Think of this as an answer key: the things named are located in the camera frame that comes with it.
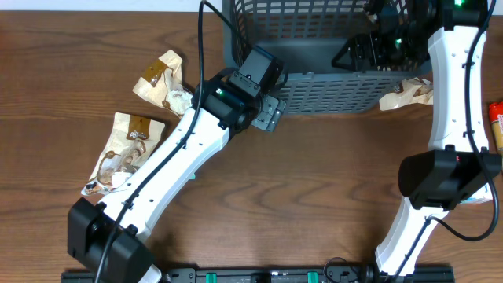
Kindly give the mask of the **red orange pasta packet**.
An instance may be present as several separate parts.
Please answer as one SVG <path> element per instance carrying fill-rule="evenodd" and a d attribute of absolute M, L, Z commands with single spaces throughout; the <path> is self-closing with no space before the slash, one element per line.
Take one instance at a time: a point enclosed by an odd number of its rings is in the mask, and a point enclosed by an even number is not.
<path fill-rule="evenodd" d="M 494 134 L 495 145 L 499 155 L 502 155 L 503 131 L 502 131 L 503 104 L 494 102 L 489 105 L 490 125 Z"/>

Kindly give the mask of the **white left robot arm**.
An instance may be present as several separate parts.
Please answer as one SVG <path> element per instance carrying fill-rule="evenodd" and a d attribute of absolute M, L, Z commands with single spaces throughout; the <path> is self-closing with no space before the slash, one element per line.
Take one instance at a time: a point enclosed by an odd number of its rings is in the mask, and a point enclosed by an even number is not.
<path fill-rule="evenodd" d="M 283 68 L 225 69 L 197 88 L 176 129 L 115 193 L 96 204 L 77 200 L 68 213 L 68 254 L 93 282 L 159 282 L 160 269 L 145 242 L 160 216 L 189 178 L 235 134 L 260 119 L 272 131 L 284 108 L 273 97 L 288 80 Z"/>

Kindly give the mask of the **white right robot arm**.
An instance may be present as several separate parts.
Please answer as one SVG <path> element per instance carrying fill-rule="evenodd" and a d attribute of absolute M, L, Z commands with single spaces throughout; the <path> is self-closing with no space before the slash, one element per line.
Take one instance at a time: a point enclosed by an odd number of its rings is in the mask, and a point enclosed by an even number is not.
<path fill-rule="evenodd" d="M 433 124 L 425 153 L 406 157 L 398 171 L 402 200 L 375 263 L 361 272 L 367 282 L 434 282 L 446 275 L 419 272 L 416 261 L 433 229 L 481 189 L 497 195 L 501 157 L 489 150 L 483 125 L 481 64 L 492 1 L 410 1 L 400 17 L 389 2 L 371 0 L 364 10 L 378 28 L 349 39 L 348 69 L 394 67 L 408 59 L 430 61 Z"/>

